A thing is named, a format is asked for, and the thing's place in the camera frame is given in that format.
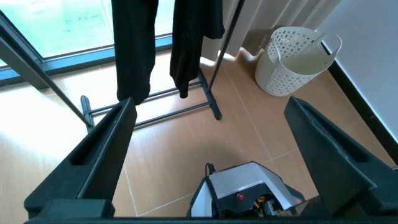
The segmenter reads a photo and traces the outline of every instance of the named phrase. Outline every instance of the black pants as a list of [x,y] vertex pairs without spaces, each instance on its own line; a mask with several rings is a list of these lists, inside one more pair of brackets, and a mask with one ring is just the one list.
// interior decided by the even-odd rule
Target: black pants
[[[155,17],[158,0],[112,0],[118,100],[136,105],[149,95],[155,65]],[[203,36],[224,34],[221,0],[175,0],[170,76],[188,96],[188,83],[198,76]]]

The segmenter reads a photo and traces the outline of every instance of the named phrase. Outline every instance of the red button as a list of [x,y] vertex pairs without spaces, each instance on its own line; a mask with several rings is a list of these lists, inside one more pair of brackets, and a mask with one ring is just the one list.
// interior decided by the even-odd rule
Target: red button
[[237,194],[236,194],[236,197],[237,197],[239,200],[244,200],[244,195],[243,195],[242,193],[237,193]]

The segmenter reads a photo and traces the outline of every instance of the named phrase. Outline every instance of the tiled floor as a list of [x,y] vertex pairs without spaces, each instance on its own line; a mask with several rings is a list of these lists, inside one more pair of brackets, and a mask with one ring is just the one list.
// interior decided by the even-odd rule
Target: tiled floor
[[[133,132],[113,200],[116,216],[185,216],[207,162],[224,169],[256,161],[306,198],[317,195],[283,115],[288,97],[259,89],[255,62],[246,59],[241,53],[222,64],[213,88],[221,121],[202,108]],[[169,60],[169,54],[157,56],[152,91],[173,87],[167,75]],[[209,77],[213,68],[201,67]],[[83,94],[92,108],[98,108],[117,102],[115,74],[111,64],[54,80],[79,108]],[[394,166],[328,72],[295,95]],[[148,101],[138,106],[138,121],[204,101],[199,88],[185,100],[174,94]],[[86,128],[51,90],[39,92],[29,85],[3,88],[0,105],[0,223],[22,223],[27,219],[24,199],[80,142]]]

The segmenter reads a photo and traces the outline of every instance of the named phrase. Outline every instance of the metal clothes rack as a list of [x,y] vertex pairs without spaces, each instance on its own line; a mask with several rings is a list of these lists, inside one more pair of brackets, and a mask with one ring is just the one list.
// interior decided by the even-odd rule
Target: metal clothes rack
[[[138,126],[142,126],[145,124],[149,124],[151,122],[154,121],[158,121],[164,118],[169,118],[171,116],[175,116],[177,114],[181,114],[187,111],[191,111],[191,110],[195,110],[197,108],[201,108],[204,106],[208,106],[210,105],[213,114],[215,116],[215,118],[217,120],[220,120],[222,117],[221,111],[217,106],[216,100],[214,99],[213,94],[211,93],[211,88],[214,84],[214,80],[217,76],[218,70],[220,69],[221,66],[221,62],[223,60],[224,54],[226,52],[226,48],[228,46],[229,40],[231,39],[232,33],[234,31],[236,22],[238,21],[239,18],[239,14],[241,12],[241,9],[243,7],[244,4],[244,0],[239,0],[238,5],[236,6],[235,12],[234,12],[234,16],[233,19],[231,21],[231,25],[229,26],[229,29],[227,31],[226,37],[225,37],[225,41],[223,43],[223,47],[221,48],[221,53],[219,54],[217,61],[216,61],[216,67],[215,70],[213,72],[213,76],[211,77],[211,80],[208,84],[205,76],[203,75],[202,71],[199,71],[198,74],[198,82],[194,82],[189,84],[189,87],[193,87],[193,86],[197,86],[197,85],[201,85],[203,91],[205,92],[205,96],[207,99],[207,102],[205,103],[200,103],[198,105],[195,106],[190,106],[188,108],[184,108],[182,110],[178,110],[178,111],[174,111],[162,116],[158,116],[156,118],[152,118],[149,119],[147,121],[143,121],[140,123],[136,124],[136,127]],[[9,45],[1,45],[0,48],[4,51],[7,51],[6,53],[9,53],[10,55],[13,55],[15,57],[18,57],[21,62],[23,63],[23,65],[26,65],[26,67],[28,67],[32,73],[34,73],[34,75],[37,76],[38,79],[40,79],[43,83],[45,83],[49,88],[51,88],[55,94],[57,94],[61,100],[86,124],[87,127],[87,131],[90,132],[95,124],[93,121],[93,115],[95,113],[101,112],[101,111],[105,111],[108,109],[111,109],[114,105],[109,105],[109,106],[105,106],[102,108],[98,108],[98,109],[91,109],[90,107],[90,101],[86,96],[81,96],[80,101],[81,101],[81,105],[83,108],[83,114],[80,112],[80,110],[69,100],[69,98],[62,92],[61,89],[59,89],[59,87],[49,78],[49,76],[42,70],[42,68],[31,58],[29,57],[26,52],[24,51],[24,49],[21,47],[20,44],[18,44],[12,37],[8,37],[8,35],[4,35],[4,38],[7,39],[7,43],[12,44],[13,46],[9,46]],[[148,98],[153,98],[155,96],[160,96],[160,95],[164,95],[166,93],[171,93],[173,91],[177,91],[176,88],[171,88],[169,90],[164,90],[164,91],[160,91],[158,93],[153,93],[151,95],[149,95]]]

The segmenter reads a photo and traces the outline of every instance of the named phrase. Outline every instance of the white wall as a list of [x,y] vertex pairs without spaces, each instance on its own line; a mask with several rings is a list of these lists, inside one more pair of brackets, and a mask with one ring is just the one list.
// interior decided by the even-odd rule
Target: white wall
[[[340,35],[336,61],[398,137],[398,0],[342,0],[317,31]],[[326,41],[329,49],[336,43]]]

